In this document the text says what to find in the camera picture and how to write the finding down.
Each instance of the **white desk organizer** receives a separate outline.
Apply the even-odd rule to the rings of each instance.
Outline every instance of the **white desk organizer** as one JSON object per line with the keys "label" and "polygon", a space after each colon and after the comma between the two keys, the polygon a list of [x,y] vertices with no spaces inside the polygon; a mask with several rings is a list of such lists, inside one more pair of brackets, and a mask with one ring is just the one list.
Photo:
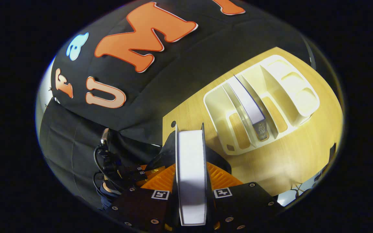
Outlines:
{"label": "white desk organizer", "polygon": [[[258,139],[253,128],[255,122],[247,114],[246,109],[254,104],[248,105],[247,101],[242,101],[242,95],[242,99],[239,99],[229,85],[235,78],[244,86],[265,117],[267,139]],[[306,78],[279,55],[272,55],[227,79],[206,93],[203,101],[222,148],[228,155],[249,152],[290,134],[305,123],[320,104],[319,97]],[[243,124],[250,142],[246,148],[243,148],[243,144],[239,146],[230,121],[230,116],[235,113],[240,116],[240,124]]]}

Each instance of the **wooden table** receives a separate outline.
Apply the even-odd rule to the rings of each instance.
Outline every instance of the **wooden table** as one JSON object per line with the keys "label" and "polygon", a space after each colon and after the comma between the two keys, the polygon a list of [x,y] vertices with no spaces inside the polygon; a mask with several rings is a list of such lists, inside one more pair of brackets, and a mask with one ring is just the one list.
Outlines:
{"label": "wooden table", "polygon": [[[206,111],[203,97],[233,74],[274,54],[284,57],[305,76],[319,96],[320,106],[305,124],[281,139],[242,155],[226,155]],[[329,150],[334,143],[339,146],[342,136],[343,114],[332,89],[313,68],[275,47],[215,79],[165,115],[163,142],[174,131],[172,121],[176,121],[180,131],[199,130],[203,122],[206,145],[231,164],[232,175],[243,183],[257,182],[275,196],[305,182],[329,162]]]}

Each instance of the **orange letter m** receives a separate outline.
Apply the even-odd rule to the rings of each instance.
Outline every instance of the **orange letter m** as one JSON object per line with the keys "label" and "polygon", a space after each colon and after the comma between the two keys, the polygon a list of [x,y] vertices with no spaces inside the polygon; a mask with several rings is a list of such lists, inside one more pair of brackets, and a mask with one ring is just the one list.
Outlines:
{"label": "orange letter m", "polygon": [[95,56],[110,55],[144,72],[154,61],[151,54],[140,55],[132,50],[163,51],[164,47],[154,30],[164,34],[165,41],[175,42],[197,29],[198,24],[185,21],[150,2],[139,6],[126,16],[134,32],[109,35],[96,47]]}

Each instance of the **black wire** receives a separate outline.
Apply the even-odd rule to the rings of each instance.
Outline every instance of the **black wire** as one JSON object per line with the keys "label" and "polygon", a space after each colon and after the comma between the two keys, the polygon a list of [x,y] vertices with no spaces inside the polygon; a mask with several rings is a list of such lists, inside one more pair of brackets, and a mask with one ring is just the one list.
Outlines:
{"label": "black wire", "polygon": [[102,195],[102,196],[104,196],[105,198],[108,199],[108,197],[104,193],[102,193],[101,190],[99,189],[99,187],[96,185],[95,178],[96,178],[97,174],[102,174],[102,172],[101,171],[95,172],[95,174],[93,175],[93,184],[95,185],[95,187],[96,187],[97,191],[100,193],[100,195]]}
{"label": "black wire", "polygon": [[101,147],[101,145],[97,145],[96,148],[95,148],[95,150],[94,150],[94,152],[93,152],[93,157],[94,157],[94,159],[95,159],[95,163],[96,163],[97,167],[98,167],[99,170],[103,173],[103,175],[104,175],[108,180],[110,180],[111,184],[113,185],[113,187],[114,187],[116,190],[118,190],[119,192],[123,192],[124,189],[123,189],[120,185],[116,184],[116,183],[115,183],[113,180],[111,180],[109,177],[107,177],[105,171],[104,171],[104,170],[101,168],[101,166],[99,165],[99,161],[97,160],[96,152],[97,152],[97,150],[98,150],[100,147]]}

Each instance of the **black cable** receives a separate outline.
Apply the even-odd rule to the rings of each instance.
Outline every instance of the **black cable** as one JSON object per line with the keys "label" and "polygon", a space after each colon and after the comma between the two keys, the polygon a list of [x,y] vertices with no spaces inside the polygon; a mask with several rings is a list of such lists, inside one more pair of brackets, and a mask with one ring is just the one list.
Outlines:
{"label": "black cable", "polygon": [[101,190],[99,189],[99,187],[96,185],[95,178],[96,178],[97,174],[102,174],[102,172],[101,171],[95,172],[95,174],[93,175],[93,184],[95,185],[95,187],[96,187],[97,191],[100,193],[100,195],[102,195],[102,196],[104,196],[105,198],[108,199],[108,197],[104,193],[102,193]]}
{"label": "black cable", "polygon": [[117,191],[119,191],[119,192],[123,192],[124,189],[123,189],[120,185],[116,184],[116,183],[115,183],[113,180],[111,180],[109,177],[107,177],[105,171],[104,171],[104,170],[102,169],[102,167],[99,165],[99,161],[97,160],[96,152],[98,151],[98,149],[99,149],[100,147],[101,147],[101,145],[97,145],[96,148],[95,148],[95,150],[94,150],[94,152],[93,152],[93,157],[94,157],[94,159],[95,159],[95,163],[96,163],[97,167],[98,167],[99,170],[103,173],[103,175],[104,175],[108,180],[110,180],[111,184],[113,185],[113,187],[114,187]]}

